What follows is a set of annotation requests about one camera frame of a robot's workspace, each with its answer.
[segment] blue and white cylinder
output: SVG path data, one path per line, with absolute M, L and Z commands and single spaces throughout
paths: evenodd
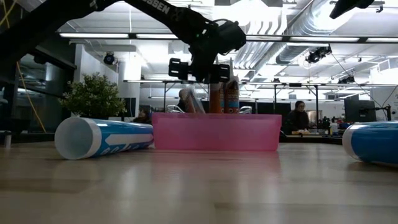
M 356 123 L 343 135 L 348 155 L 363 162 L 398 166 L 398 122 Z
M 152 125 L 71 117 L 55 132 L 55 147 L 66 159 L 84 159 L 130 149 L 154 141 Z

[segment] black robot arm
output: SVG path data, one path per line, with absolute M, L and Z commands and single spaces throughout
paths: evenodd
M 59 27 L 95 11 L 102 11 L 119 0 L 46 0 L 20 22 L 0 35 L 0 66 L 15 63 L 44 41 Z M 181 41 L 190 45 L 192 64 L 172 64 L 173 76 L 186 79 L 187 73 L 199 82 L 219 80 L 213 62 L 217 54 L 238 50 L 246 35 L 231 21 L 209 21 L 198 12 L 175 7 L 164 0 L 125 0 L 128 4 L 165 24 Z

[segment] pink plastic bin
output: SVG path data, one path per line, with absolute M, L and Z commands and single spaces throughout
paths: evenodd
M 156 149 L 276 151 L 278 114 L 154 113 Z

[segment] green plant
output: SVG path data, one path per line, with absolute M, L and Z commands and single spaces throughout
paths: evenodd
M 68 82 L 70 89 L 60 100 L 62 106 L 75 115 L 89 118 L 107 118 L 126 111 L 116 83 L 99 72 L 83 76 L 84 82 Z

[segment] yellow cable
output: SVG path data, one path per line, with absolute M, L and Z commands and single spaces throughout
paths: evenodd
M 9 21 L 8 21 L 8 15 L 9 15 L 10 12 L 12 11 L 12 9 L 14 8 L 15 3 L 16 3 L 16 2 L 15 2 L 15 0 L 14 0 L 14 2 L 12 3 L 12 6 L 10 7 L 10 10 L 7 11 L 6 3 L 3 2 L 2 5 L 3 5 L 3 9 L 4 9 L 5 16 L 4 16 L 4 18 L 1 20 L 0 26 L 2 25 L 2 23 L 3 23 L 4 21 L 6 21 L 6 22 L 7 22 L 7 27 L 8 27 L 8 29 L 10 28 L 10 23 L 9 23 Z M 24 86 L 24 89 L 25 89 L 25 92 L 26 92 L 26 96 L 27 96 L 27 99 L 29 100 L 30 106 L 32 107 L 33 112 L 35 113 L 35 116 L 36 116 L 37 120 L 39 121 L 40 126 L 42 127 L 44 133 L 47 133 L 46 130 L 45 130 L 45 128 L 44 128 L 43 122 L 42 122 L 42 120 L 40 119 L 40 117 L 38 116 L 37 111 L 36 111 L 36 109 L 35 109 L 35 106 L 33 105 L 33 102 L 32 102 L 32 100 L 31 100 L 31 98 L 30 98 L 29 92 L 27 91 L 27 88 L 26 88 L 26 85 L 25 85 L 24 76 L 22 75 L 21 67 L 19 66 L 19 62 L 17 62 L 17 69 L 18 69 L 19 76 L 21 77 L 22 84 L 23 84 L 23 86 Z

